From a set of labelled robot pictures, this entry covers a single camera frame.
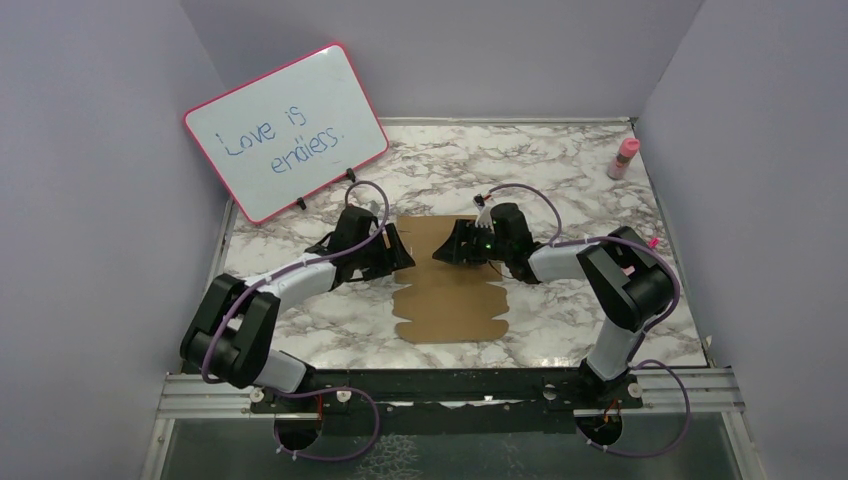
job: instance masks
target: bottle cap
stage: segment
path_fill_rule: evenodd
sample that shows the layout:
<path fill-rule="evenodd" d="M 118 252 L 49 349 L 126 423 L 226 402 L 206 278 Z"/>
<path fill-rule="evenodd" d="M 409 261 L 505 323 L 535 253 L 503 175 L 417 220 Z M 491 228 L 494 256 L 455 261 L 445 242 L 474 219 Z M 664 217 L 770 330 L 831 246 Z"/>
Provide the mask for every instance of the bottle cap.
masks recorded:
<path fill-rule="evenodd" d="M 623 142 L 621 142 L 621 146 L 618 148 L 618 153 L 620 153 L 623 157 L 633 158 L 636 156 L 636 152 L 639 151 L 639 140 L 635 138 L 626 138 Z"/>

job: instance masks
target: white wall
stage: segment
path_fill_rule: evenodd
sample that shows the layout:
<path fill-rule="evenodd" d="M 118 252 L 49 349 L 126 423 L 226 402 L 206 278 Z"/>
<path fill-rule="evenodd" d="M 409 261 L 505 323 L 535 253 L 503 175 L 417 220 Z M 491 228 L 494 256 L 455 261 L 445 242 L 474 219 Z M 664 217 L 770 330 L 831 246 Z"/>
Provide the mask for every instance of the white wall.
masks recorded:
<path fill-rule="evenodd" d="M 770 478 L 844 478 L 848 3 L 706 0 L 637 133 Z"/>
<path fill-rule="evenodd" d="M 701 0 L 181 0 L 228 88 L 331 41 L 381 116 L 639 115 Z"/>
<path fill-rule="evenodd" d="M 176 1 L 0 7 L 0 478 L 141 472 L 224 193 L 222 85 Z"/>

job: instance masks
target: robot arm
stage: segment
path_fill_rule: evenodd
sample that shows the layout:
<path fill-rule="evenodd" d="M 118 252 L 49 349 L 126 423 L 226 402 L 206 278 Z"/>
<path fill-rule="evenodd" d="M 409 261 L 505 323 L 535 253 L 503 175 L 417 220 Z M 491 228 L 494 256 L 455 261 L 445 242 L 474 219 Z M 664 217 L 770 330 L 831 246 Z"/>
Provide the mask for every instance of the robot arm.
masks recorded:
<path fill-rule="evenodd" d="M 628 361 L 644 336 L 643 327 L 672 301 L 672 279 L 657 260 L 616 243 L 644 246 L 629 227 L 621 227 L 595 245 L 561 246 L 534 242 L 524 214 L 514 203 L 488 209 L 492 228 L 457 220 L 450 237 L 433 258 L 452 265 L 504 262 L 516 280 L 528 284 L 587 279 L 606 314 L 598 340 L 580 364 L 595 394 L 614 388 L 628 373 Z"/>
<path fill-rule="evenodd" d="M 216 277 L 183 337 L 180 356 L 199 368 L 215 332 L 235 300 L 248 285 L 268 279 L 266 285 L 251 292 L 242 302 L 237 312 L 242 315 L 239 328 L 227 326 L 224 330 L 212 353 L 209 371 L 237 388 L 259 385 L 286 393 L 295 391 L 306 374 L 307 365 L 284 352 L 270 350 L 278 313 L 342 283 L 380 278 L 415 265 L 391 223 L 386 224 L 382 239 L 377 238 L 331 261 L 307 264 L 309 259 L 329 256 L 359 244 L 369 237 L 376 224 L 377 217 L 372 212 L 349 205 L 342 211 L 336 229 L 291 264 L 246 280 L 228 274 Z M 303 266 L 274 278 L 275 273 L 297 264 Z"/>

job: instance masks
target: cardboard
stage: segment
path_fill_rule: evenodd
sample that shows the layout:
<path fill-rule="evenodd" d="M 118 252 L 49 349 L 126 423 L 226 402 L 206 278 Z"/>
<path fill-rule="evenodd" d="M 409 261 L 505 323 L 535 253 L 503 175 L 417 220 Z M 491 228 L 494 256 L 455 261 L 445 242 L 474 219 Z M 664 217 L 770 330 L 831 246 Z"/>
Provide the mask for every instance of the cardboard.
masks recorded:
<path fill-rule="evenodd" d="M 494 317 L 509 311 L 506 289 L 487 282 L 501 280 L 488 265 L 460 267 L 433 260 L 457 219 L 469 216 L 400 217 L 398 232 L 416 266 L 395 272 L 395 281 L 410 284 L 394 293 L 392 313 L 411 320 L 395 326 L 411 343 L 456 343 L 497 340 L 509 324 Z"/>

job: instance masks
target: white marble surface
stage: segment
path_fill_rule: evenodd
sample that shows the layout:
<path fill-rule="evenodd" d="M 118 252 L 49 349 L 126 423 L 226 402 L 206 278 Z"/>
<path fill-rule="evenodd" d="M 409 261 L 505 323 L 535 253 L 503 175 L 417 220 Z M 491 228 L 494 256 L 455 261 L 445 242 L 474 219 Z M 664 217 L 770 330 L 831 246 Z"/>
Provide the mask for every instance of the white marble surface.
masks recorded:
<path fill-rule="evenodd" d="M 476 213 L 475 193 L 507 182 L 526 183 L 549 195 L 563 219 L 563 238 L 606 234 L 621 225 L 643 238 L 664 235 L 641 157 L 623 181 L 604 173 L 629 125 L 391 126 L 391 148 L 357 175 L 381 185 L 399 215 Z M 224 270 L 239 277 L 268 271 L 298 257 L 332 230 L 349 182 L 308 199 L 256 227 L 241 213 L 229 238 Z M 368 187 L 354 195 L 365 205 L 379 196 Z M 548 207 L 530 192 L 498 192 L 527 215 L 535 238 L 555 230 Z M 659 251 L 671 259 L 664 241 Z M 584 281 L 524 285 L 504 280 L 510 311 L 507 334 L 495 342 L 413 345 L 397 337 L 391 278 L 342 285 L 282 312 L 272 348 L 325 368 L 459 368 L 575 366 L 597 338 L 603 312 Z M 636 359 L 704 365 L 685 299 L 648 335 Z"/>

